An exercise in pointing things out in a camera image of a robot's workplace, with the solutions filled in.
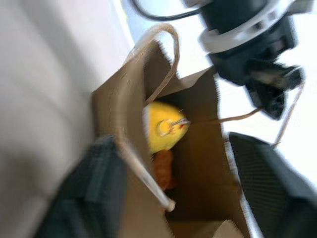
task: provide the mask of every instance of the yellow object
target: yellow object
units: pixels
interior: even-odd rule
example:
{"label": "yellow object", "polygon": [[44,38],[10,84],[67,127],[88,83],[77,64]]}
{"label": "yellow object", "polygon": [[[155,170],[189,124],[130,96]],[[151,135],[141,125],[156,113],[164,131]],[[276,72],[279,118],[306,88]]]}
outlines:
{"label": "yellow object", "polygon": [[144,124],[151,153],[171,149],[186,133],[189,121],[175,107],[152,102],[144,109]]}

